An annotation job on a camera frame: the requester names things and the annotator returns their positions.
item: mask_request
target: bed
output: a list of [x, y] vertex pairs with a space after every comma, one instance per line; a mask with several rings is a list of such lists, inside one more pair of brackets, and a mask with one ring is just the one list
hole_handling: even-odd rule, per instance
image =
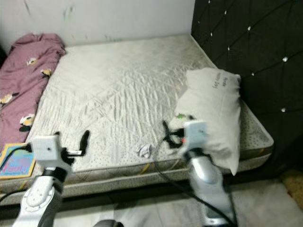
[[[63, 196], [162, 183], [152, 159], [139, 157], [136, 150], [145, 143], [156, 144], [163, 134], [161, 120], [175, 117], [186, 71], [216, 66], [189, 35], [65, 50], [27, 138], [60, 131], [62, 145], [76, 149], [84, 131], [91, 131], [87, 154], [76, 159]], [[274, 144], [243, 101], [240, 144], [238, 172], [262, 165]], [[187, 179], [184, 162], [167, 148], [160, 151], [158, 160], [172, 179]], [[36, 164], [30, 178], [1, 181], [1, 192], [26, 189], [41, 172]], [[19, 203], [20, 196], [12, 195], [3, 204]]]

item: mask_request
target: green object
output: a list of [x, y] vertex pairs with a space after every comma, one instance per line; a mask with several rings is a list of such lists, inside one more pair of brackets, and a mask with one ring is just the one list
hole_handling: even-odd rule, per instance
[[185, 118], [186, 115], [185, 115], [185, 114], [179, 113], [176, 117], [177, 117], [178, 119], [182, 119], [182, 118]]

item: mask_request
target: white wall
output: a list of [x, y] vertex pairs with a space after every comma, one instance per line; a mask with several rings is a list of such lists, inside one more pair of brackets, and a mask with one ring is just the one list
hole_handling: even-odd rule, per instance
[[190, 34], [195, 0], [1, 0], [0, 44], [57, 33], [66, 45]]

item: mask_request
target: book cover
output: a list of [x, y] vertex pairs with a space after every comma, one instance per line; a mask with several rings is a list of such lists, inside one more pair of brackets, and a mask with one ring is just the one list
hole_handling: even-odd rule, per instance
[[[26, 145], [26, 143], [6, 144], [1, 153], [0, 165], [2, 165], [7, 155], [9, 155], [13, 149], [24, 145]], [[16, 150], [0, 171], [0, 179], [29, 177], [33, 172], [34, 165], [35, 159], [33, 153], [21, 149]]]

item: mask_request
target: floor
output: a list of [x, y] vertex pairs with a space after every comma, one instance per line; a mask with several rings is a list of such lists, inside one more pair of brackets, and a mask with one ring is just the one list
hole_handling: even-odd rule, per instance
[[[303, 212], [279, 180], [232, 186], [240, 227], [303, 226]], [[55, 227], [94, 226], [114, 218], [125, 227], [199, 227], [199, 206], [182, 194], [58, 213]], [[11, 226], [12, 220], [0, 222]]]

